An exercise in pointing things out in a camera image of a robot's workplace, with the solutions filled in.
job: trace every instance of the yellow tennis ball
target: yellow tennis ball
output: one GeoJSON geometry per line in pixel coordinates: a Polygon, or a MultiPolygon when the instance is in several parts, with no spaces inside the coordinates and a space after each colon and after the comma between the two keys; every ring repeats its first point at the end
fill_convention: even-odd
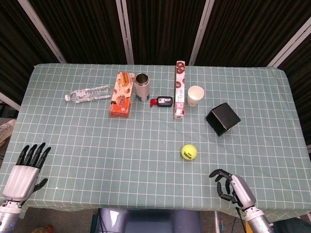
{"type": "Polygon", "coordinates": [[[196,157],[196,148],[194,145],[186,144],[181,149],[181,155],[184,159],[192,160],[196,157]]]}

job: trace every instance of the sneaker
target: sneaker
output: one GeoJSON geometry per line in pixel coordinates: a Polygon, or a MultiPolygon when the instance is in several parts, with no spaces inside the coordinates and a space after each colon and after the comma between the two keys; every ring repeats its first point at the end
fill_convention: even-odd
{"type": "Polygon", "coordinates": [[[9,122],[0,125],[0,147],[4,145],[5,140],[13,133],[16,120],[10,120],[9,122]]]}

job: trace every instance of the white robotic hand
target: white robotic hand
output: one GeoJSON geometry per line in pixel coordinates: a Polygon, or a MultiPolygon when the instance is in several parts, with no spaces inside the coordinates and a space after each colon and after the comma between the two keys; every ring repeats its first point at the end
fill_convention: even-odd
{"type": "Polygon", "coordinates": [[[249,189],[245,180],[238,175],[232,175],[222,169],[217,169],[211,172],[210,178],[217,176],[217,192],[220,198],[232,203],[237,203],[239,207],[246,213],[245,220],[249,223],[254,233],[274,233],[275,231],[270,226],[263,211],[257,209],[255,206],[256,198],[252,191],[249,189]],[[222,192],[222,187],[219,180],[225,177],[225,188],[228,194],[222,192]],[[232,196],[230,196],[230,185],[233,188],[232,196]]]}
{"type": "Polygon", "coordinates": [[[51,150],[51,148],[48,147],[40,157],[44,146],[45,143],[42,143],[36,152],[37,144],[32,146],[26,156],[29,148],[27,145],[21,151],[16,165],[13,166],[3,190],[3,196],[6,200],[0,206],[0,233],[13,232],[22,205],[33,192],[42,188],[48,181],[48,179],[45,178],[39,184],[35,184],[40,169],[51,150]]]}

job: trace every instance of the black box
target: black box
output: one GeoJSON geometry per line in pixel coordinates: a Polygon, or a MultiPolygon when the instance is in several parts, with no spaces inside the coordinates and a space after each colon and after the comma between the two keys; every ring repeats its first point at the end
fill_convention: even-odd
{"type": "Polygon", "coordinates": [[[228,103],[222,103],[213,108],[205,120],[213,127],[218,136],[227,132],[232,126],[241,121],[228,103]]]}

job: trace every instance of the white paper cup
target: white paper cup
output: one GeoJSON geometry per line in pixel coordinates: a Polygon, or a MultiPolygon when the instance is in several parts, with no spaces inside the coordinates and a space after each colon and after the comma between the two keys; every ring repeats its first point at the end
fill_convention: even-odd
{"type": "Polygon", "coordinates": [[[187,104],[190,107],[198,105],[204,96],[204,90],[200,86],[192,86],[188,89],[187,104]]]}

